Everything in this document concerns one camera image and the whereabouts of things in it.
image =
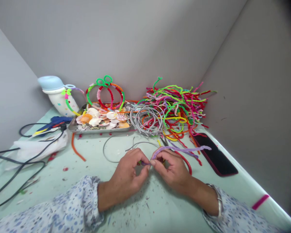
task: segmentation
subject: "gray wire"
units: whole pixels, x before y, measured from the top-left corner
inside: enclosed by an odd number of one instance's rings
[[[118,136],[118,135],[123,135],[123,134],[130,134],[129,132],[126,132],[126,133],[119,133],[119,134],[115,134],[115,135],[112,135],[111,137],[109,137],[107,140],[106,140],[106,142],[104,143],[104,145],[103,145],[103,148],[102,148],[102,152],[103,152],[103,155],[104,155],[104,157],[109,161],[109,162],[113,162],[113,163],[118,163],[119,161],[115,161],[115,160],[111,160],[111,159],[109,159],[107,156],[106,156],[106,154],[104,153],[104,148],[105,148],[105,146],[106,146],[106,143],[112,138],[112,137],[114,137],[114,136]]]
[[[152,108],[151,106],[158,107],[161,110],[161,112]],[[148,137],[163,134],[163,127],[164,127],[163,118],[165,118],[165,113],[160,106],[143,105],[143,104],[137,105],[134,108],[132,108],[130,112],[130,116],[131,116],[130,120],[131,120],[132,125],[136,128],[136,130],[140,134],[146,135]],[[142,124],[141,119],[144,116],[152,117],[154,119],[153,124],[149,128],[144,127]],[[154,127],[157,122],[158,122],[158,128],[155,129]]]
[[[138,144],[140,144],[140,143],[149,143],[149,144],[152,144],[153,146],[156,146],[156,147],[158,148],[158,146],[157,146],[156,144],[151,143],[151,142],[137,142],[137,143],[135,143],[131,148],[133,148],[135,145],[138,145]]]

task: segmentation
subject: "wrist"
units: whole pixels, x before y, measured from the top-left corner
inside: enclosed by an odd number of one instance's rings
[[[218,216],[219,203],[217,192],[193,177],[191,189],[187,195],[211,216]]]
[[[104,212],[112,206],[116,205],[115,192],[110,181],[98,184],[98,211]]]

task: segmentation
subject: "hand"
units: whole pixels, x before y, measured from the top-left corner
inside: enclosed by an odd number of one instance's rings
[[[167,160],[170,166],[166,169],[160,159]],[[188,195],[192,177],[178,154],[171,150],[163,150],[150,163],[172,189],[182,195]]]
[[[140,160],[150,163],[139,148],[129,150],[121,158],[110,181],[98,185],[99,212],[124,202],[141,189],[149,175],[150,165],[144,166],[137,176],[135,167]]]
[[[160,158],[167,160],[170,164],[167,169],[158,161]],[[178,154],[171,150],[163,150],[158,153],[155,160],[151,159],[150,163],[172,189],[190,197],[209,215],[218,216],[219,204],[216,191],[191,176]]]

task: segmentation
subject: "smartphone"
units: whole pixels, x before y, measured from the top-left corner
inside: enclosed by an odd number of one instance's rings
[[[207,134],[194,136],[197,146],[209,146],[212,150],[201,150],[207,161],[218,176],[231,176],[238,174],[238,170],[228,160],[228,158],[218,149],[216,144],[208,137]]]

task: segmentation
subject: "light blue bottle cap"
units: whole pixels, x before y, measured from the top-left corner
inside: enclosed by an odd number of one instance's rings
[[[56,89],[60,89],[62,87],[66,88],[74,88],[74,85],[64,85],[62,80],[57,76],[43,76],[38,78],[38,82],[43,90],[52,91]]]

